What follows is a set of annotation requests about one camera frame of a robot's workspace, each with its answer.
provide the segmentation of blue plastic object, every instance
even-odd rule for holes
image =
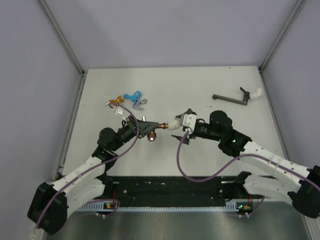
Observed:
[[[125,99],[130,99],[134,103],[138,102],[138,99],[141,96],[142,96],[142,93],[140,91],[136,91],[133,95],[129,95],[129,94],[123,95]]]

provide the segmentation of gray wall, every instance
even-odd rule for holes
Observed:
[[[80,77],[37,1],[0,1],[0,32],[0,239],[24,240]]]
[[[308,0],[265,71],[290,158],[320,164],[320,1]]]
[[[47,0],[85,68],[259,66],[296,0]]]

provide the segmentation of metal floor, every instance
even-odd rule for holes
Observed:
[[[70,222],[83,213],[75,213]],[[45,240],[310,240],[304,217],[265,202],[250,218],[224,212],[118,212],[86,215]]]

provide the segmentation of gray metal rod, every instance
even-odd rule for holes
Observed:
[[[80,81],[79,81],[79,86],[78,86],[78,90],[77,93],[74,97],[73,105],[72,105],[72,110],[71,113],[69,115],[69,121],[68,121],[68,126],[66,129],[66,132],[68,132],[68,134],[65,134],[65,138],[63,139],[63,143],[59,148],[59,155],[57,158],[57,168],[54,170],[53,173],[53,180],[57,179],[59,170],[60,170],[60,166],[63,166],[65,164],[65,160],[66,160],[66,156],[67,156],[67,152],[68,152],[68,147],[70,144],[70,140],[71,140],[71,133],[73,131],[74,125],[75,125],[75,121],[76,121],[76,116],[77,116],[77,112],[78,112],[78,108],[79,108],[79,103],[81,100],[81,94],[82,91],[85,87],[85,81],[87,78],[87,73],[85,73],[83,76],[80,77]]]
[[[227,97],[227,96],[216,95],[216,94],[213,95],[213,99],[220,99],[223,101],[227,101],[227,102],[234,103],[234,104],[240,104],[240,105],[247,105],[248,104],[246,101],[234,99],[234,98]]]
[[[69,59],[71,60],[71,62],[73,63],[73,65],[75,66],[75,68],[79,72],[79,74],[82,75],[84,73],[84,70],[81,67],[75,53],[72,51],[70,44],[68,43],[64,33],[62,32],[60,26],[58,25],[58,23],[55,19],[55,16],[51,12],[46,0],[37,0],[37,2],[39,3],[39,5],[42,8],[46,17],[48,18],[56,36],[58,37],[58,39],[59,39],[63,49],[65,50],[66,54],[68,55]]]
[[[268,63],[270,62],[271,58],[273,57],[273,55],[277,51],[279,45],[281,44],[282,40],[286,36],[289,28],[291,27],[291,25],[295,21],[296,17],[299,15],[299,13],[300,13],[301,9],[303,8],[303,5],[304,5],[305,2],[306,2],[306,0],[297,0],[296,1],[296,3],[294,5],[289,17],[285,21],[280,33],[276,37],[276,39],[273,42],[268,54],[266,55],[266,57],[264,58],[264,60],[262,62],[261,66],[260,66],[261,71],[266,69],[266,67],[267,67]]]
[[[285,135],[284,135],[284,130],[283,130],[283,127],[281,125],[281,122],[280,122],[280,119],[279,119],[279,115],[278,115],[277,110],[276,110],[275,103],[272,100],[272,97],[270,95],[268,81],[265,79],[265,76],[264,76],[263,73],[260,73],[260,77],[261,77],[261,81],[262,81],[262,85],[263,85],[264,91],[266,93],[265,94],[266,95],[266,99],[268,101],[268,104],[269,104],[269,107],[270,107],[270,110],[271,110],[272,118],[273,118],[274,123],[275,123],[275,128],[276,128],[276,131],[278,133],[278,137],[279,137],[279,140],[280,140],[280,144],[281,144],[281,147],[282,147],[282,150],[283,150],[284,157],[285,157],[285,159],[290,160],[290,156],[289,156],[289,152],[288,152],[288,148],[287,148],[287,141],[286,141]]]

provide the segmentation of orange object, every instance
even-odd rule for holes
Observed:
[[[109,103],[111,103],[111,104],[121,104],[121,103],[123,103],[125,100],[124,100],[124,98],[122,97],[122,96],[118,96],[117,98],[116,98],[116,100],[109,100]]]

